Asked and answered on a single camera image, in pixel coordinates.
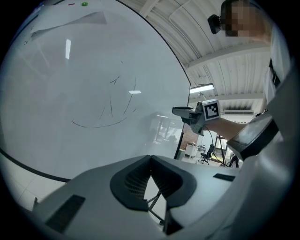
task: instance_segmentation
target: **black vent slot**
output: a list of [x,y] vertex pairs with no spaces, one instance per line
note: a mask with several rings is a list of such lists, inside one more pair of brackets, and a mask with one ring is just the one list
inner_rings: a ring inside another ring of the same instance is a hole
[[136,159],[135,163],[113,175],[110,188],[115,198],[125,207],[148,211],[148,205],[143,198],[151,174],[150,156],[136,157]]
[[59,233],[63,233],[76,213],[84,203],[85,198],[72,195],[54,214],[48,219],[46,225]]
[[150,161],[143,162],[125,178],[125,186],[129,192],[139,199],[144,199],[150,177]]

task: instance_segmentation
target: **table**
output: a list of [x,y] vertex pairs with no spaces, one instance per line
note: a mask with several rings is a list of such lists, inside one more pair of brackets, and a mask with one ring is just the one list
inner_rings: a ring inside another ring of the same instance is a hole
[[206,151],[206,148],[205,148],[205,147],[198,147],[198,149],[199,149],[200,151]]
[[189,158],[191,158],[191,157],[195,157],[196,156],[197,151],[198,151],[198,147],[191,146],[191,145],[187,144],[186,153],[185,154],[188,154]]

